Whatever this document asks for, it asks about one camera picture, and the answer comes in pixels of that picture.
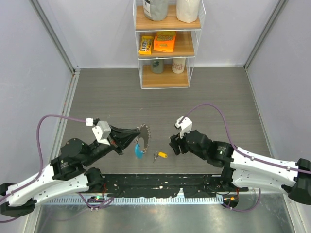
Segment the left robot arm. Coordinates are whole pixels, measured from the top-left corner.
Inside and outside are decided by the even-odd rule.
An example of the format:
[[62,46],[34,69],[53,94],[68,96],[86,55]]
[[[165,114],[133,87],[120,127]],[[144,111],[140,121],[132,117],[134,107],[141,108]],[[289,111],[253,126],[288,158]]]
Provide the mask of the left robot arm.
[[99,121],[92,128],[95,140],[87,144],[78,138],[70,139],[60,150],[60,155],[27,180],[13,184],[3,183],[0,193],[6,201],[0,206],[4,216],[18,218],[31,213],[38,205],[71,193],[98,193],[105,180],[94,162],[114,151],[123,154],[132,141],[139,139],[143,126],[121,129]]

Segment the yellow key tag with keys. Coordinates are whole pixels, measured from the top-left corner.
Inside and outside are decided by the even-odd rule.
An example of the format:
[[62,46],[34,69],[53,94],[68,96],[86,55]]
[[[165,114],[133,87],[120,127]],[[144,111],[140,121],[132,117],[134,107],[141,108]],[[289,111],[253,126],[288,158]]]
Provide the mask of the yellow key tag with keys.
[[166,159],[166,158],[168,158],[168,155],[167,155],[166,153],[163,153],[163,152],[160,152],[160,151],[156,151],[156,152],[154,153],[153,163],[156,162],[156,159],[157,159],[158,157]]

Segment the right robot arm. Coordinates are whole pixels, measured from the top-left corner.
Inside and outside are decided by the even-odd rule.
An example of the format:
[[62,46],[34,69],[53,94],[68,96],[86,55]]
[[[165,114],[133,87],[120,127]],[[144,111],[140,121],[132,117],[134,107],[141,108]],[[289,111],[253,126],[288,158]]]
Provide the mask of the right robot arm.
[[311,203],[311,163],[306,159],[285,161],[258,155],[197,130],[170,137],[176,155],[192,153],[214,167],[222,168],[220,186],[225,191],[258,188],[286,193],[301,204]]

